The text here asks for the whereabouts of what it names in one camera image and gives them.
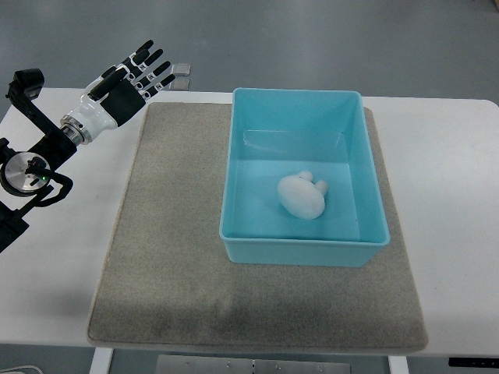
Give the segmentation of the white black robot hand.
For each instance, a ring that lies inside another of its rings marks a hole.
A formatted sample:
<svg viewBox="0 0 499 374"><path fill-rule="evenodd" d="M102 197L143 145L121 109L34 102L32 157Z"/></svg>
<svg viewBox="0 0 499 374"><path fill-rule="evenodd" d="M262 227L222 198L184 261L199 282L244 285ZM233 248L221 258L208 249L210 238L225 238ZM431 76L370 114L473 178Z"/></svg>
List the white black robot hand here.
<svg viewBox="0 0 499 374"><path fill-rule="evenodd" d="M60 121L60 129L75 145L89 144L104 130L126 124L153 96L175 81L174 73L165 73L171 62L151 68L163 55L162 49L151 51L153 45L152 40L146 41L84 89L78 107Z"/></svg>

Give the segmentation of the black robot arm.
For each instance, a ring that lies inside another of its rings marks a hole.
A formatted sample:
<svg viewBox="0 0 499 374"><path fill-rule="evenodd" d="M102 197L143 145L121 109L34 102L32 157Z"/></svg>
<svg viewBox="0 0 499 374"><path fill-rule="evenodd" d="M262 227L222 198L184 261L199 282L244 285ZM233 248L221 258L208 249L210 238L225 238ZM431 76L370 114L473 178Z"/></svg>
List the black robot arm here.
<svg viewBox="0 0 499 374"><path fill-rule="evenodd" d="M24 69L14 73L6 94L44 136L27 151L16 151L6 138L1 139L1 187L10 195L30 198L15 210L1 204L1 250L28 229L27 213L58 203L73 188L73 180L57 170L76 152L76 144L33 103L43 86L41 70Z"/></svg>

